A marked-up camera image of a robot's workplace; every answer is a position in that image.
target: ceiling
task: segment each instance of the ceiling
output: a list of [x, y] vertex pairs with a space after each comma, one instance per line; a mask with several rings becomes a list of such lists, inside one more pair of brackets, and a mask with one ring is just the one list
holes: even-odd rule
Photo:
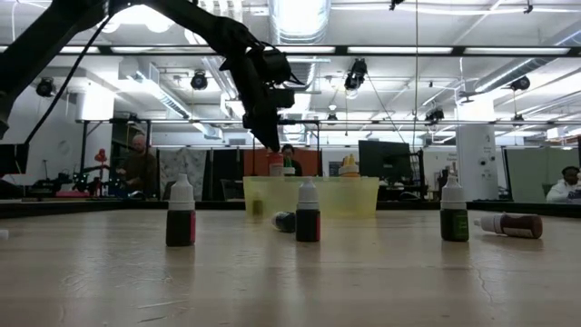
[[[48, 6], [50, 1], [31, 1], [34, 5], [15, 4], [15, 1], [0, 0], [0, 43], [7, 45], [21, 34], [42, 12], [39, 6]], [[486, 45], [486, 46], [537, 46], [549, 45], [555, 35], [559, 35], [572, 25], [578, 24], [581, 2], [578, 0], [555, 0], [534, 2], [535, 10], [524, 15], [526, 0], [421, 0], [417, 4], [407, 0], [391, 12], [388, 1], [332, 0], [329, 24], [323, 41], [328, 45]], [[271, 24], [266, 0], [243, 0], [243, 23], [259, 39], [271, 41]], [[509, 11], [511, 14], [476, 15], [485, 10]], [[562, 10], [569, 12], [548, 12]], [[86, 31], [74, 38], [72, 44], [81, 45], [88, 40], [92, 31]], [[101, 34], [97, 39], [101, 45], [187, 45], [183, 28], [174, 25], [165, 33], [153, 33], [144, 25], [121, 25], [111, 34]], [[161, 73], [161, 83], [181, 102], [189, 106], [199, 118], [229, 118], [220, 110], [222, 90], [212, 79], [204, 91], [193, 91], [190, 79], [196, 69], [206, 69], [199, 56], [139, 56], [135, 57], [140, 66], [154, 64]], [[418, 108], [418, 117], [423, 120], [429, 106], [422, 107], [428, 99], [446, 87], [459, 87], [460, 81], [476, 81], [499, 68], [511, 64], [515, 59], [500, 57], [368, 57], [366, 62], [369, 77], [359, 89], [355, 99], [346, 99], [342, 87], [345, 73], [354, 58], [348, 56], [318, 57], [316, 83], [311, 89], [308, 111], [301, 112], [304, 118], [324, 119], [330, 112], [330, 104], [337, 106], [339, 119], [367, 120], [382, 119], [389, 115], [395, 120], [411, 120]], [[71, 57], [58, 58], [51, 65], [69, 65]], [[84, 59], [82, 66], [95, 74], [106, 76], [115, 85], [123, 101], [117, 101], [117, 111], [136, 112], [141, 117], [165, 118], [165, 107], [150, 94], [131, 87], [119, 80], [119, 74], [112, 72], [123, 60], [122, 57], [91, 56]], [[579, 58], [561, 58], [529, 74], [531, 81], [528, 91], [516, 92], [516, 101], [509, 90], [497, 89], [488, 96], [494, 99], [497, 119], [508, 119], [515, 112], [526, 111], [544, 104], [550, 104], [559, 97], [581, 90], [581, 74], [575, 70], [581, 67]], [[447, 119], [454, 119], [456, 101], [448, 96], [438, 102]], [[581, 96], [570, 102], [539, 111], [534, 120], [575, 117], [581, 114]], [[344, 129], [345, 126], [329, 126], [329, 129]], [[350, 129], [364, 129], [364, 125], [351, 125]], [[537, 126], [531, 131], [546, 130]]]

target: white pillar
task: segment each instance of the white pillar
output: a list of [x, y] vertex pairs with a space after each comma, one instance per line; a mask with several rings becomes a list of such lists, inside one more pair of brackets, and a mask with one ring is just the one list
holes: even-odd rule
[[[458, 107], [460, 121], [492, 121], [492, 99], [477, 99]], [[467, 201], [498, 199], [494, 125], [463, 125], [456, 131], [458, 175]]]
[[[115, 94], [100, 85], [89, 87], [84, 93], [77, 95], [78, 115], [81, 120], [109, 120], [113, 118]], [[84, 166], [92, 167], [100, 163], [94, 160], [100, 149], [104, 149], [107, 162], [111, 162], [111, 141], [113, 125], [108, 123], [91, 123], [87, 128], [87, 139], [84, 152]], [[99, 171], [89, 174], [89, 182], [99, 176]], [[103, 180], [109, 180], [109, 172], [103, 171]]]

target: yellow translucent bin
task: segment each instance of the yellow translucent bin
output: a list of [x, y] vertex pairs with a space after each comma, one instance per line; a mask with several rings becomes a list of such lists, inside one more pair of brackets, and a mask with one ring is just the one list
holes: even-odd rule
[[[249, 216], [272, 217], [294, 212], [300, 184], [309, 177], [244, 177], [244, 198]], [[373, 177], [313, 177], [324, 219], [374, 218], [379, 179]]]

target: person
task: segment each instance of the person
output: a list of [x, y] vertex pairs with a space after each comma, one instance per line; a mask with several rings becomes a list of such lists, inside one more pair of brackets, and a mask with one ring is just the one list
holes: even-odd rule
[[302, 166], [296, 160], [294, 160], [294, 147], [290, 144], [285, 144], [282, 146], [282, 155], [284, 159], [290, 159], [290, 164], [294, 168], [295, 176], [302, 176]]
[[157, 180], [157, 159], [147, 153], [145, 135], [137, 134], [132, 141], [134, 153], [117, 169], [125, 176], [128, 191], [141, 191], [146, 195], [155, 193]]
[[568, 166], [561, 171], [563, 179], [559, 180], [547, 194], [548, 203], [566, 203], [567, 197], [577, 188], [579, 168]]

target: brown bottle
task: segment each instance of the brown bottle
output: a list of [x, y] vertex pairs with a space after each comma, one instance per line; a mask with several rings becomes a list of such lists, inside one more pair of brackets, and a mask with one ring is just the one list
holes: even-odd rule
[[474, 221], [482, 230], [512, 237], [537, 239], [543, 234], [543, 220], [536, 214], [498, 213]]

